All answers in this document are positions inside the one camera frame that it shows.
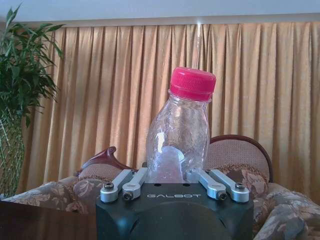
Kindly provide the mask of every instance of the screw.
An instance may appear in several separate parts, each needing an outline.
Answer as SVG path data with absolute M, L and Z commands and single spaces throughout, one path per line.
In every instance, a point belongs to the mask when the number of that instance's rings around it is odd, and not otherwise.
M 235 184 L 235 188 L 236 189 L 239 189 L 239 190 L 244 190 L 245 189 L 245 186 L 241 183 L 241 182 L 237 182 Z
M 220 191 L 220 192 L 217 193 L 217 197 L 218 197 L 219 200 L 223 201 L 223 200 L 226 200 L 227 194 L 224 191 Z
M 105 183 L 103 187 L 107 190 L 112 190 L 114 189 L 114 184 L 112 182 L 108 182 L 108 183 Z
M 124 192 L 122 196 L 125 201 L 130 201 L 134 197 L 134 195 L 130 191 Z

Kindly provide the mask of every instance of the white ceiling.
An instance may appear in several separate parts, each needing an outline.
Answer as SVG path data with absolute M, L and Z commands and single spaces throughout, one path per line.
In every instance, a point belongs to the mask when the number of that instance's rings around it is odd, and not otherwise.
M 22 0 L 0 0 L 0 20 Z M 24 0 L 17 21 L 320 13 L 320 0 Z

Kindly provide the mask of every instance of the potted plant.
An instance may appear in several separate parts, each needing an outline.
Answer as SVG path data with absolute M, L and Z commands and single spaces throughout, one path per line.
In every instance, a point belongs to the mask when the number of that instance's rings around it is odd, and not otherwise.
M 50 36 L 62 25 L 30 28 L 14 23 L 19 7 L 9 10 L 0 33 L 0 195 L 5 197 L 14 195 L 19 183 L 24 160 L 22 119 L 28 127 L 30 108 L 41 107 L 39 98 L 55 99 L 57 92 L 46 71 L 54 65 L 48 46 L 60 58 L 63 55 Z

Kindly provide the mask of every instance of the logo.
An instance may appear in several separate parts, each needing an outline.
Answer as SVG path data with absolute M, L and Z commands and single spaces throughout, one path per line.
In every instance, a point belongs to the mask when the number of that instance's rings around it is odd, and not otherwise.
M 148 194 L 146 197 L 151 199 L 168 198 L 168 199 L 182 199 L 182 198 L 199 198 L 201 194 Z

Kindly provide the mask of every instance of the orange curtain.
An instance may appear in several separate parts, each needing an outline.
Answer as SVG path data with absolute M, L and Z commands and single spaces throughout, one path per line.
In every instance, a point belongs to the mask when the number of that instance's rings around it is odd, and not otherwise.
M 256 139 L 275 182 L 320 203 L 320 23 L 66 27 L 51 69 L 56 102 L 42 100 L 24 130 L 19 191 L 68 177 L 95 153 L 140 167 L 172 70 L 216 74 L 211 136 Z

